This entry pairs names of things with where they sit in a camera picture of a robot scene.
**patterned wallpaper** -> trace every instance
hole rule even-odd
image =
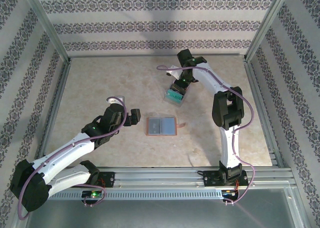
[[[0,227],[10,227],[10,180],[42,140],[63,61],[27,0],[0,0],[0,39]]]
[[[40,0],[70,56],[245,54],[272,0]]]
[[[285,163],[320,227],[320,0],[285,0],[251,61]]]

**enclosure wall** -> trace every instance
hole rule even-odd
[[[272,0],[40,0],[70,56],[245,54]]]
[[[320,226],[320,0],[285,0],[251,65],[284,163]]]
[[[11,224],[15,166],[33,160],[63,61],[27,0],[0,0],[0,227]]]

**cable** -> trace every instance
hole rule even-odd
[[[126,119],[127,119],[127,108],[126,108],[124,102],[123,102],[121,99],[119,99],[119,98],[117,98],[117,97],[113,97],[113,96],[112,96],[112,97],[108,97],[106,100],[108,101],[109,99],[116,99],[116,100],[118,100],[118,101],[122,104],[122,106],[123,106],[123,109],[124,109],[124,119],[123,119],[122,123],[120,124],[120,126],[119,126],[118,128],[116,128],[114,131],[111,131],[110,133],[103,134],[103,135],[98,135],[98,136],[94,136],[94,137],[89,137],[89,138],[86,138],[86,139],[82,139],[82,140],[76,141],[75,143],[72,143],[72,144],[70,144],[70,145],[67,145],[67,146],[64,147],[63,149],[59,150],[57,153],[54,153],[52,156],[50,156],[48,159],[46,159],[43,163],[41,163],[41,164],[39,165],[39,167],[38,167],[37,169],[35,169],[34,172],[28,177],[28,179],[26,179],[26,181],[25,181],[25,183],[24,183],[24,185],[23,185],[23,187],[22,187],[22,189],[21,189],[21,192],[20,192],[20,195],[19,195],[19,199],[18,199],[18,217],[19,217],[20,220],[25,220],[25,219],[29,216],[29,214],[30,214],[30,212],[28,212],[24,217],[22,216],[22,198],[23,198],[23,196],[24,196],[24,193],[25,193],[25,190],[26,190],[26,188],[27,188],[27,185],[29,184],[30,180],[34,177],[34,175],[35,175],[36,173],[38,173],[39,170],[41,170],[42,167],[44,167],[47,163],[49,163],[53,158],[55,158],[56,156],[58,156],[58,155],[61,154],[62,152],[70,149],[71,147],[76,146],[76,145],[78,145],[78,144],[80,144],[80,143],[82,143],[82,142],[86,142],[86,141],[88,141],[88,140],[100,139],[100,138],[104,138],[104,137],[106,137],[106,136],[113,135],[113,134],[117,133],[118,130],[120,130],[120,129],[122,128],[122,126],[125,124],[125,121],[126,121]]]
[[[232,205],[233,205],[234,203],[237,203],[237,202],[238,202],[239,200],[241,200],[241,199],[244,197],[244,195],[247,193],[247,191],[248,191],[249,187],[251,186],[251,184],[252,184],[252,182],[253,182],[253,180],[254,180],[254,178],[255,178],[255,175],[256,175],[256,169],[254,168],[254,166],[253,166],[252,164],[247,163],[247,162],[243,161],[242,159],[240,159],[239,156],[237,156],[236,150],[235,150],[235,133],[236,133],[237,131],[240,131],[240,130],[248,127],[248,126],[252,123],[252,121],[253,121],[253,119],[254,119],[254,117],[255,117],[255,113],[254,113],[253,107],[251,106],[251,104],[249,103],[249,101],[248,101],[244,96],[242,96],[241,94],[239,94],[239,93],[236,92],[235,90],[232,90],[231,88],[229,88],[229,87],[227,87],[226,85],[224,85],[223,82],[221,82],[221,81],[218,79],[218,77],[217,77],[216,75],[214,75],[214,73],[211,72],[209,69],[206,69],[206,68],[203,68],[203,67],[198,67],[198,66],[196,66],[196,67],[182,67],[182,68],[176,68],[176,69],[169,69],[166,65],[159,65],[159,66],[157,66],[156,69],[157,69],[157,70],[162,70],[162,71],[176,71],[176,70],[185,70],[185,69],[200,69],[200,70],[204,70],[204,71],[206,71],[207,73],[209,73],[209,74],[214,78],[214,80],[217,81],[217,83],[218,83],[219,85],[221,85],[222,87],[224,87],[224,88],[227,89],[228,91],[230,91],[230,92],[232,92],[233,94],[235,94],[235,95],[237,95],[238,97],[240,97],[240,98],[249,106],[249,109],[250,109],[250,111],[251,111],[251,119],[250,119],[250,121],[248,122],[248,124],[246,124],[246,125],[244,125],[244,126],[241,126],[241,127],[235,129],[235,130],[232,132],[232,151],[233,151],[233,154],[235,155],[235,157],[236,157],[241,163],[246,164],[246,165],[248,165],[248,166],[250,166],[250,167],[252,168],[252,178],[251,178],[248,186],[247,186],[246,189],[244,190],[243,194],[242,194],[237,200],[235,200],[235,201],[233,201],[233,200],[231,200],[231,199],[228,199],[228,198],[224,198],[225,200],[230,201],[230,203],[231,203]]]
[[[98,179],[98,181],[100,181],[101,184],[102,184],[104,187],[106,186],[106,183],[105,183],[105,181],[104,181],[102,178]]]
[[[239,181],[236,179],[235,180],[236,188],[235,188],[235,193],[239,192]]]

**beige table surface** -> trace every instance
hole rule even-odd
[[[254,107],[253,124],[240,131],[240,157],[253,165],[271,165],[257,110],[241,56],[205,56],[226,82],[240,86]],[[221,157],[219,128],[212,119],[213,96],[201,83],[192,84],[180,108],[163,101],[173,81],[156,66],[179,66],[176,56],[73,58],[61,104],[46,153],[70,141],[108,106],[106,98],[125,96],[127,108],[139,108],[141,121],[120,133],[81,160],[96,166],[218,166]],[[246,124],[250,119],[245,105]],[[175,116],[177,136],[146,136],[147,117]]]

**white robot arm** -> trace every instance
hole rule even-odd
[[[243,175],[242,164],[235,155],[239,153],[237,129],[244,117],[243,100],[235,93],[242,95],[242,90],[239,87],[231,87],[223,81],[203,57],[194,58],[189,49],[180,51],[177,57],[182,68],[172,66],[167,70],[176,80],[171,84],[164,98],[173,104],[175,101],[182,103],[189,85],[195,82],[201,82],[209,90],[213,95],[212,118],[220,128],[221,136],[219,179],[223,184],[233,183]]]
[[[228,86],[231,87],[228,83],[226,83],[225,81],[223,81],[210,67],[210,65],[208,63],[200,63],[197,64],[197,67],[202,67],[202,68],[206,68],[208,70],[210,70],[211,72],[213,72],[218,79],[220,79],[220,81]],[[171,66],[170,69],[178,69],[179,67],[176,66]],[[176,70],[176,71],[167,71],[167,73],[171,74],[172,76],[174,76],[177,80],[179,80],[181,74],[182,74],[182,70]],[[194,77],[194,79],[198,80],[199,82],[201,82],[206,89],[212,94],[212,96],[214,96],[217,92],[226,92],[227,89],[222,87],[222,85],[220,85],[215,79],[212,78],[211,75],[208,74],[208,72],[204,71],[204,70],[200,70],[200,69],[193,69],[192,70],[192,76]],[[238,159],[235,157],[234,153],[233,153],[233,148],[232,148],[232,135],[234,130],[238,128],[237,126],[233,126],[231,128],[229,128],[228,130],[225,130],[223,127],[220,127],[220,136],[221,136],[221,163],[227,167],[227,168],[231,168],[231,167],[235,167],[239,164]],[[238,134],[239,132],[236,131],[235,132],[235,141],[234,141],[234,149],[235,152],[238,153],[239,152],[239,142],[238,142]]]
[[[81,133],[68,143],[31,163],[27,160],[18,163],[10,190],[19,198],[25,186],[21,202],[28,212],[36,210],[50,196],[61,190],[79,184],[96,184],[99,170],[90,161],[83,161],[70,169],[65,168],[108,142],[113,135],[117,134],[115,132],[120,125],[136,125],[141,118],[139,109],[131,109],[131,116],[129,116],[124,107],[123,96],[114,97],[108,102],[110,106],[107,107],[104,115],[98,116],[93,122],[87,124]]]

